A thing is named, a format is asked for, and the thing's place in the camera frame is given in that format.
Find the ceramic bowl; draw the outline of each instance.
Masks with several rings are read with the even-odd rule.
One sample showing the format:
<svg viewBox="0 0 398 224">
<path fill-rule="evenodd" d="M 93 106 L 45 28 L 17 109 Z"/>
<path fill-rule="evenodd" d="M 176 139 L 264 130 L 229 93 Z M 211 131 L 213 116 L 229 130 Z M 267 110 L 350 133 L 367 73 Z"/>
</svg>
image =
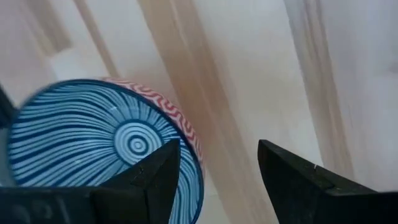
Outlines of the ceramic bowl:
<svg viewBox="0 0 398 224">
<path fill-rule="evenodd" d="M 23 104 L 7 137 L 21 187 L 96 186 L 167 141 L 180 139 L 180 178 L 169 223 L 195 223 L 203 203 L 199 142 L 179 110 L 141 85 L 69 80 Z"/>
</svg>

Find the blue and white bowl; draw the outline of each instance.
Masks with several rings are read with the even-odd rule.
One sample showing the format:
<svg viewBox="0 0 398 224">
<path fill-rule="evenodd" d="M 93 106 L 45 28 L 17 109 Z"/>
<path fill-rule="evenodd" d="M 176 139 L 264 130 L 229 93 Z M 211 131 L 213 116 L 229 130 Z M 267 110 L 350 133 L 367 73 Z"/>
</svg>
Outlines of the blue and white bowl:
<svg viewBox="0 0 398 224">
<path fill-rule="evenodd" d="M 169 223 L 195 223 L 203 175 L 192 145 L 160 108 L 112 83 L 70 80 L 35 94 L 9 130 L 8 163 L 21 187 L 96 186 L 175 138 L 181 165 Z"/>
</svg>

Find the red wavy pattern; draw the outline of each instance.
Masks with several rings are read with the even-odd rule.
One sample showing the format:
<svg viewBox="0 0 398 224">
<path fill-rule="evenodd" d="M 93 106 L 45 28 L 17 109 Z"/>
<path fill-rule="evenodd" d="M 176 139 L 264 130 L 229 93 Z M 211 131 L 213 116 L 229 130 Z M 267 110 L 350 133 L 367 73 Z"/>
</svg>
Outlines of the red wavy pattern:
<svg viewBox="0 0 398 224">
<path fill-rule="evenodd" d="M 203 168 L 203 154 L 201 151 L 199 139 L 192 125 L 188 122 L 187 119 L 185 119 L 184 115 L 176 106 L 174 106 L 166 97 L 164 97 L 160 93 L 157 93 L 156 91 L 144 85 L 118 78 L 103 78 L 102 80 L 135 91 L 136 93 L 147 98 L 148 100 L 153 102 L 153 104 L 162 109 L 162 111 L 164 111 L 174 121 L 178 128 L 180 128 L 180 130 L 187 137 L 188 142 L 191 144 L 191 147 L 197 155 L 204 178 L 205 170 Z"/>
</svg>

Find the black clamp jaw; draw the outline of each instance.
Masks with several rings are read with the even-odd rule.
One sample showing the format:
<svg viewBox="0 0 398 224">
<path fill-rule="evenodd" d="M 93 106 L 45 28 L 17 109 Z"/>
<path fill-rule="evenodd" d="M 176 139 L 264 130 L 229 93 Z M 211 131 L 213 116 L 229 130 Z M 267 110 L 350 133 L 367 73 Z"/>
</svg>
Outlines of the black clamp jaw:
<svg viewBox="0 0 398 224">
<path fill-rule="evenodd" d="M 280 224 L 398 223 L 398 192 L 375 192 L 266 140 L 258 160 Z"/>
<path fill-rule="evenodd" d="M 0 223 L 166 224 L 179 170 L 176 139 L 99 187 L 0 188 Z"/>
</svg>

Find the bowl rim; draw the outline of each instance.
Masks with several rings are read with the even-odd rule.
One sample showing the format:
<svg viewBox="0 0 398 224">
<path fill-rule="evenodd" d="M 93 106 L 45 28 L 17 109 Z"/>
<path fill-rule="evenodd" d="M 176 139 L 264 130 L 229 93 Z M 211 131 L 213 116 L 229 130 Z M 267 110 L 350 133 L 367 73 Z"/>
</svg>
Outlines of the bowl rim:
<svg viewBox="0 0 398 224">
<path fill-rule="evenodd" d="M 205 191 L 205 184 L 204 184 L 204 180 L 203 180 L 203 170 L 201 169 L 200 166 L 200 162 L 198 159 L 197 154 L 195 153 L 195 151 L 193 150 L 193 146 L 189 143 L 187 137 L 185 136 L 185 134 L 183 133 L 183 131 L 175 124 L 175 122 L 162 110 L 160 109 L 158 106 L 156 106 L 153 102 L 151 102 L 150 100 L 148 100 L 147 98 L 143 97 L 142 95 L 136 93 L 133 90 L 130 90 L 128 88 L 122 87 L 120 85 L 111 83 L 111 82 L 107 82 L 107 81 L 102 81 L 102 80 L 94 80 L 94 79 L 73 79 L 73 80 L 65 80 L 65 81 L 60 81 L 60 82 L 56 82 L 53 84 L 49 84 L 37 91 L 35 91 L 32 95 L 30 95 L 30 97 L 28 97 L 25 101 L 23 101 L 23 103 L 20 105 L 20 107 L 17 109 L 17 111 L 13 114 L 12 116 L 12 122 L 10 124 L 10 126 L 7 129 L 7 134 L 6 134 L 6 159 L 7 159 L 7 166 L 9 168 L 9 172 L 11 175 L 11 178 L 14 182 L 16 182 L 15 179 L 15 175 L 14 172 L 11 169 L 11 164 L 10 164 L 10 160 L 9 160 L 9 151 L 10 151 L 10 147 L 9 147 L 9 143 L 8 141 L 10 140 L 12 134 L 12 125 L 14 123 L 16 123 L 19 120 L 19 115 L 21 113 L 21 111 L 27 106 L 29 105 L 33 100 L 35 100 L 39 95 L 45 93 L 46 91 L 49 90 L 53 90 L 54 88 L 58 88 L 60 86 L 64 86 L 64 85 L 76 85 L 76 84 L 92 84 L 92 85 L 98 85 L 98 86 L 102 86 L 105 88 L 111 88 L 113 90 L 116 91 L 121 91 L 127 95 L 136 97 L 140 100 L 142 100 L 143 102 L 145 102 L 148 106 L 150 106 L 153 110 L 156 110 L 156 112 L 158 112 L 159 114 L 161 114 L 168 122 L 171 123 L 171 125 L 175 128 L 175 130 L 177 131 L 178 135 L 181 136 L 181 139 L 184 141 L 185 145 L 187 145 L 188 150 L 190 151 L 190 154 L 193 157 L 193 161 L 195 163 L 195 166 L 197 168 L 197 172 L 199 175 L 199 184 L 200 184 L 200 192 L 199 192 L 199 201 L 198 201 L 198 207 L 196 210 L 196 214 L 193 217 L 192 221 L 190 224 L 194 224 L 197 222 L 197 220 L 199 219 L 199 214 L 201 212 L 202 206 L 203 206 L 203 200 L 204 200 L 204 191 Z"/>
</svg>

